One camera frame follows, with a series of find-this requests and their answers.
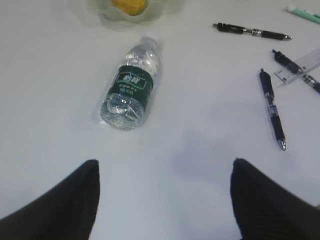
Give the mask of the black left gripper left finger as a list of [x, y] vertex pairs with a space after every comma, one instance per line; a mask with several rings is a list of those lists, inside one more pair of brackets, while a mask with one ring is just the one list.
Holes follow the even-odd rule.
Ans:
[[99, 162], [91, 159], [34, 201], [2, 218], [0, 238], [88, 240], [99, 200]]

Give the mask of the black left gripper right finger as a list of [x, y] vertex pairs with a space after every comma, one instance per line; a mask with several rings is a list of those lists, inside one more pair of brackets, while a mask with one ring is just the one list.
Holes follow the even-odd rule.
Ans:
[[274, 182], [247, 160], [233, 162], [230, 196], [243, 240], [318, 240], [320, 210]]

